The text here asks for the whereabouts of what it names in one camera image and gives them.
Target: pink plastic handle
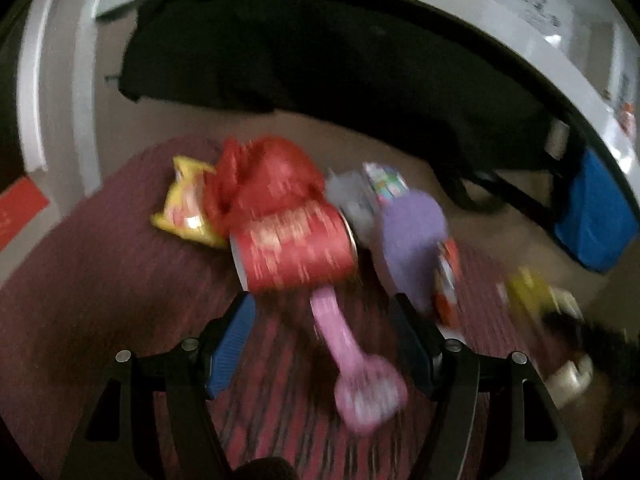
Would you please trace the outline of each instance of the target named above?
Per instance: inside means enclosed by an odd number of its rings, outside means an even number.
[[[364,354],[338,308],[332,286],[319,288],[311,295],[311,311],[340,373],[350,375],[361,368]]]

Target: toy pile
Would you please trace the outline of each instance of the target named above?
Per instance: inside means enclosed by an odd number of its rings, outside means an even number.
[[[244,146],[227,139],[215,168],[184,156],[174,167],[164,211],[152,223],[230,248],[244,290],[324,285],[311,311],[340,369],[335,402],[345,425],[368,434],[402,410],[404,379],[359,348],[328,284],[354,275],[357,240],[390,296],[404,292],[424,316],[439,317],[443,332],[457,329],[460,262],[437,202],[376,163],[325,182],[299,147],[272,136]]]

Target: pink toy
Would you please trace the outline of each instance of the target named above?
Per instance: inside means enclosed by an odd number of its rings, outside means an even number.
[[[359,434],[372,433],[402,410],[407,402],[404,381],[380,356],[366,355],[349,330],[332,286],[316,290],[311,310],[340,376],[335,383],[335,405],[345,425]]]

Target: red mesh bag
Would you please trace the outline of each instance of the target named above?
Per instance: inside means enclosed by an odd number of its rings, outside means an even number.
[[[204,211],[222,236],[249,220],[322,200],[324,176],[293,142],[264,136],[244,146],[225,141],[215,174],[206,175]]]

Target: red can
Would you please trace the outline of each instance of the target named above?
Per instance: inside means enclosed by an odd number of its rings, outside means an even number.
[[[251,292],[340,280],[357,264],[349,225],[316,200],[232,230],[230,242],[240,282]]]

